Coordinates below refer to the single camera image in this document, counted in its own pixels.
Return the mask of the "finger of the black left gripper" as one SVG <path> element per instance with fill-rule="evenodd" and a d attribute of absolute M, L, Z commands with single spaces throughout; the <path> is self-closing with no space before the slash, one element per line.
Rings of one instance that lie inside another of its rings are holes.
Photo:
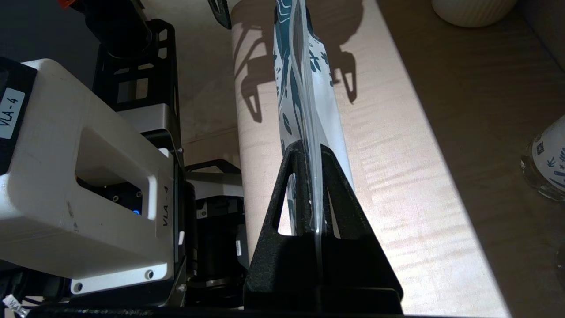
<path fill-rule="evenodd" d="M 227 30 L 231 30 L 232 22 L 227 0 L 208 0 L 207 2 L 216 21 Z"/>

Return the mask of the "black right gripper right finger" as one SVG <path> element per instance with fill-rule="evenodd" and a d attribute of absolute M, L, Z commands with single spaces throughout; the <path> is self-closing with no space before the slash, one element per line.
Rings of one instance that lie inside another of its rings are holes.
<path fill-rule="evenodd" d="M 401 312 L 403 288 L 335 154 L 321 146 L 324 291 L 349 312 Z"/>

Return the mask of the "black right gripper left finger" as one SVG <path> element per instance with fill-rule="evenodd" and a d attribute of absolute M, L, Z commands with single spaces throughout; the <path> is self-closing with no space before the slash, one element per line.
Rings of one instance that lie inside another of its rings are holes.
<path fill-rule="evenodd" d="M 277 230 L 289 177 L 297 179 L 297 235 Z M 245 280 L 247 310 L 315 310 L 318 270 L 309 203 L 307 164 L 301 142 L 289 145 Z"/>

